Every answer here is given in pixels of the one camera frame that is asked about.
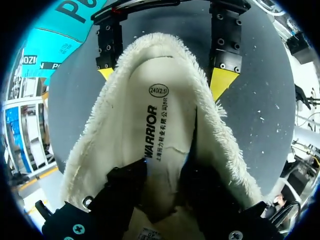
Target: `shoe size label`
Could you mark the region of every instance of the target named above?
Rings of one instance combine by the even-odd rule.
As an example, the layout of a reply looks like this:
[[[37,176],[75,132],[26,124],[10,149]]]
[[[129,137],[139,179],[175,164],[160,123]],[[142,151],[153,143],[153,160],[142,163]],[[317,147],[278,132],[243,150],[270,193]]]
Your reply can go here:
[[[169,88],[164,84],[154,84],[149,87],[149,93],[155,98],[164,98],[169,94]]]
[[[162,240],[162,237],[157,231],[144,227],[139,234],[138,240]]]

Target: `gray work surface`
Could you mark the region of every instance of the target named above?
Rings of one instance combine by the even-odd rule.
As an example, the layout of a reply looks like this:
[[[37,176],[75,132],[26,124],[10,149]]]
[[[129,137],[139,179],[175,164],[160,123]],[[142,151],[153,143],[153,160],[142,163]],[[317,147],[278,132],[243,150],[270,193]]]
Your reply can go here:
[[[285,165],[294,130],[295,89],[288,56],[273,24],[256,6],[242,20],[242,72],[220,100],[228,113],[249,173],[262,193],[269,193]],[[135,38],[161,32],[179,36],[208,66],[211,44],[209,2],[130,14],[122,24],[123,47]],[[105,84],[97,71],[98,38],[93,26],[86,42],[55,71],[50,81],[49,133],[55,159],[64,170],[73,148]]]

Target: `shoe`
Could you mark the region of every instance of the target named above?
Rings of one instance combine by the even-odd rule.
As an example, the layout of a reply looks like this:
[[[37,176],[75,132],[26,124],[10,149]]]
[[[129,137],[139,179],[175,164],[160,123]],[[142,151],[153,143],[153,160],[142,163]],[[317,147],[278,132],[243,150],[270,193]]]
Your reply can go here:
[[[138,38],[118,59],[69,154],[62,200],[86,210],[83,199],[98,194],[112,168],[145,157],[143,211],[165,218],[175,208],[196,124],[197,159],[219,172],[244,209],[257,204],[260,188],[224,117],[204,71],[181,40],[162,33]]]

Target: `fleece lining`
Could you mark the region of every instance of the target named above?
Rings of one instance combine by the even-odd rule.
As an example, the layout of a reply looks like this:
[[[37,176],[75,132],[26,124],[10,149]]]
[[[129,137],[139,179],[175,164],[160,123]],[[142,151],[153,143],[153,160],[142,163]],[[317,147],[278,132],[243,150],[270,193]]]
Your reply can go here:
[[[158,94],[157,97],[150,97],[148,90],[151,85],[146,84],[148,79],[151,85],[162,81],[162,84],[168,87],[169,94],[164,96],[165,88],[160,87],[162,90],[154,93]],[[173,83],[173,79],[179,79],[183,84],[179,84],[178,80]],[[137,86],[141,86],[144,93],[133,94],[133,89],[139,91]],[[181,86],[186,91],[185,95],[179,92]],[[154,155],[150,158],[150,165],[160,173],[155,174],[155,177],[148,174],[142,199],[147,206],[147,215],[153,213],[159,217],[174,208],[180,170],[192,141],[195,112],[197,158],[201,159],[203,164],[215,167],[225,186],[243,208],[249,208],[262,200],[260,188],[247,171],[242,151],[232,130],[222,120],[227,114],[219,103],[214,102],[206,75],[199,67],[196,57],[177,37],[152,33],[138,38],[127,47],[102,88],[84,131],[69,154],[61,188],[63,201],[86,210],[82,206],[82,200],[86,196],[95,197],[98,194],[112,168],[126,166],[145,156],[145,148],[135,150],[134,138],[128,137],[127,133],[139,134],[141,131],[141,137],[137,140],[137,145],[140,146],[142,143],[139,141],[146,140],[146,108],[161,108],[164,98],[167,98],[170,104],[167,114],[177,114],[179,121],[172,120],[166,126],[171,129],[166,131],[166,136],[171,137],[167,137],[166,146],[162,150],[166,152],[166,156],[162,155],[162,158],[171,158],[171,161],[162,158],[157,160],[156,152],[153,152]],[[140,115],[143,116],[143,121],[136,117],[136,112],[140,110],[133,110],[135,106],[142,106],[144,112]],[[170,106],[174,106],[174,111],[169,111]],[[130,123],[127,119],[137,121]],[[156,130],[155,141],[160,137],[159,131]]]

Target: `black metal bracket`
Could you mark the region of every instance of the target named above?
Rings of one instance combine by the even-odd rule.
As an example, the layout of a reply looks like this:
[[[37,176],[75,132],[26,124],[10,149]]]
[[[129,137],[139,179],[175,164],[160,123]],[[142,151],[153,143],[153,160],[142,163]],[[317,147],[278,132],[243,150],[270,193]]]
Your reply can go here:
[[[239,16],[251,8],[245,0],[211,0],[211,50],[209,54],[210,76],[213,68],[241,73],[242,57]]]
[[[177,6],[180,0],[130,0],[112,3],[91,16],[97,31],[100,56],[96,58],[98,69],[115,68],[123,52],[121,21],[128,14],[158,7]],[[241,25],[239,16],[250,9],[245,0],[210,0],[211,49],[209,53],[209,76],[213,68],[235,73],[241,72],[242,57]]]

